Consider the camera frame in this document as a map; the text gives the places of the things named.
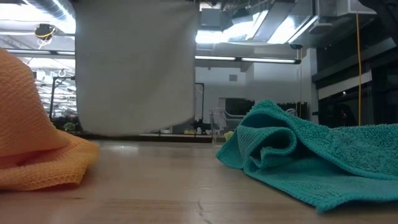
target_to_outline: teal towel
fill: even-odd
[[[397,142],[398,125],[330,129],[262,101],[216,156],[324,212],[353,200],[398,200]]]

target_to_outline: pipe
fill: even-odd
[[[23,0],[56,20],[56,26],[67,34],[76,31],[75,10],[68,0]]]

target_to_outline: table surface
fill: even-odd
[[[98,142],[79,187],[1,192],[0,223],[393,223],[398,205],[348,205],[323,215],[241,170],[210,144]]]

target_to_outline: orange mesh cloth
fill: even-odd
[[[30,68],[0,49],[0,190],[79,184],[98,146],[55,129]]]

